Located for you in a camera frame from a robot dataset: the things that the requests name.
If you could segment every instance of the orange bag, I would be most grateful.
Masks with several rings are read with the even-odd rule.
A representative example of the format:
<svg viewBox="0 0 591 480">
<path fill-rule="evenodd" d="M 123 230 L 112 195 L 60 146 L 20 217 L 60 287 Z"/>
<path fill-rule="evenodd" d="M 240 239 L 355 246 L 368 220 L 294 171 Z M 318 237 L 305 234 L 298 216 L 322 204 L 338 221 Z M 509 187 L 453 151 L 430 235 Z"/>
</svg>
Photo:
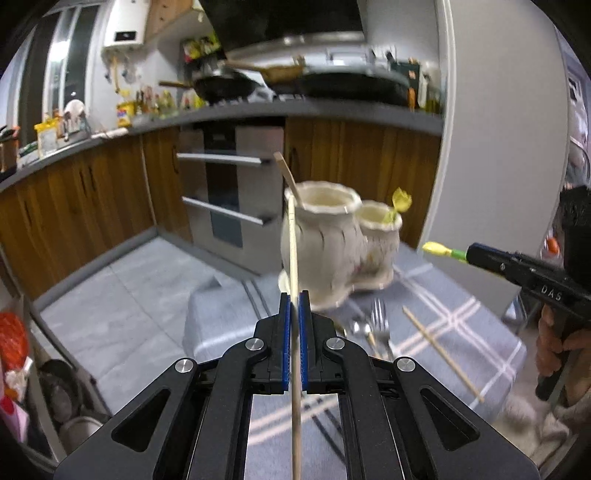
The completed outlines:
<svg viewBox="0 0 591 480">
<path fill-rule="evenodd" d="M 12 312 L 0 313 L 0 361 L 5 372 L 19 370 L 29 353 L 27 331 Z"/>
</svg>

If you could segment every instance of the floor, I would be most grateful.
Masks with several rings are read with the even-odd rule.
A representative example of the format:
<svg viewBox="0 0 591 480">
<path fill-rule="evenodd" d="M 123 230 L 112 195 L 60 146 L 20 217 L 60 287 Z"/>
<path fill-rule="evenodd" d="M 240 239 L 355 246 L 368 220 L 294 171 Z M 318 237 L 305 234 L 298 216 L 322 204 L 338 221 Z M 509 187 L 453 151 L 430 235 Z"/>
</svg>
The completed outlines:
<svg viewBox="0 0 591 480">
<path fill-rule="evenodd" d="M 155 238 L 82 282 L 41 315 L 97 379 L 116 413 L 185 356 L 181 342 L 191 292 L 234 281 Z"/>
</svg>

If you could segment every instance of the cabinet handle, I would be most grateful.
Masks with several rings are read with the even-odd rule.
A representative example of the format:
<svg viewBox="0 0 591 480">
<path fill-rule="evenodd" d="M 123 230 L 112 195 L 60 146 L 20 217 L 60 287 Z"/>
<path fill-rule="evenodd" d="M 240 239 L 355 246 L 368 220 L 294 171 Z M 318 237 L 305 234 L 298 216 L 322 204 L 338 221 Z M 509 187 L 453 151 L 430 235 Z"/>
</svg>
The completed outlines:
<svg viewBox="0 0 591 480">
<path fill-rule="evenodd" d="M 82 182 L 82 191 L 84 192 L 84 196 L 88 197 L 88 193 L 86 193 L 86 184 L 84 183 L 84 177 L 82 175 L 82 171 L 79 170 L 78 173 L 80 174 L 80 181 Z"/>
<path fill-rule="evenodd" d="M 27 220 L 29 221 L 29 227 L 33 227 L 33 222 L 31 221 L 31 214 L 29 213 L 29 207 L 27 205 L 27 201 L 22 201 L 25 206 L 25 213 L 27 214 Z"/>
<path fill-rule="evenodd" d="M 90 183 L 92 184 L 92 189 L 96 192 L 95 176 L 92 174 L 92 167 L 90 165 L 88 165 L 88 173 L 90 173 Z"/>
<path fill-rule="evenodd" d="M 179 174 L 178 167 L 177 167 L 177 164 L 175 162 L 176 158 L 177 158 L 177 147 L 176 147 L 176 145 L 173 145 L 173 157 L 170 160 L 173 163 L 173 170 L 174 170 L 174 172 L 178 175 Z"/>
</svg>

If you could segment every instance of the small ceramic pot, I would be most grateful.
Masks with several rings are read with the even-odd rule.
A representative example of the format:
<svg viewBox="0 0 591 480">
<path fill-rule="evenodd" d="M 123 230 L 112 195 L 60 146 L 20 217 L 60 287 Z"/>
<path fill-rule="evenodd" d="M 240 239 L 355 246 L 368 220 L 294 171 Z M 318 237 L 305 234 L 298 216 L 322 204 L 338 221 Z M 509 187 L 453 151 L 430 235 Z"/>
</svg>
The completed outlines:
<svg viewBox="0 0 591 480">
<path fill-rule="evenodd" d="M 366 255 L 361 262 L 360 275 L 380 275 L 392 271 L 400 247 L 402 217 L 398 213 L 393 223 L 382 223 L 391 207 L 385 203 L 364 200 L 355 212 L 367 241 Z"/>
</svg>

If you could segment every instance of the gray countertop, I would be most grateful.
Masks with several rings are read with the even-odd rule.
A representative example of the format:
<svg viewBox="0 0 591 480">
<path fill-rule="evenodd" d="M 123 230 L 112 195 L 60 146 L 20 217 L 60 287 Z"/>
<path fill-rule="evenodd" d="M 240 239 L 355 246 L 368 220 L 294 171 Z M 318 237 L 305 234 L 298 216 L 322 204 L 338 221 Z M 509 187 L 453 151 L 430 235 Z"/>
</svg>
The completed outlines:
<svg viewBox="0 0 591 480">
<path fill-rule="evenodd" d="M 274 102 L 241 102 L 203 107 L 199 110 L 180 113 L 165 119 L 148 121 L 129 129 L 129 135 L 138 135 L 166 127 L 206 122 L 211 120 L 252 118 L 265 116 L 318 116 L 339 120 L 367 122 L 392 127 L 406 128 L 441 136 L 443 133 L 443 117 L 424 112 L 411 112 L 408 108 L 385 105 L 383 103 L 358 102 L 352 100 L 298 99 L 276 100 Z M 42 160 L 32 161 L 14 175 L 0 183 L 0 192 L 30 174 L 45 168 L 56 161 L 67 158 L 89 148 L 101 145 L 109 140 L 91 138 L 68 145 L 47 155 Z"/>
</svg>

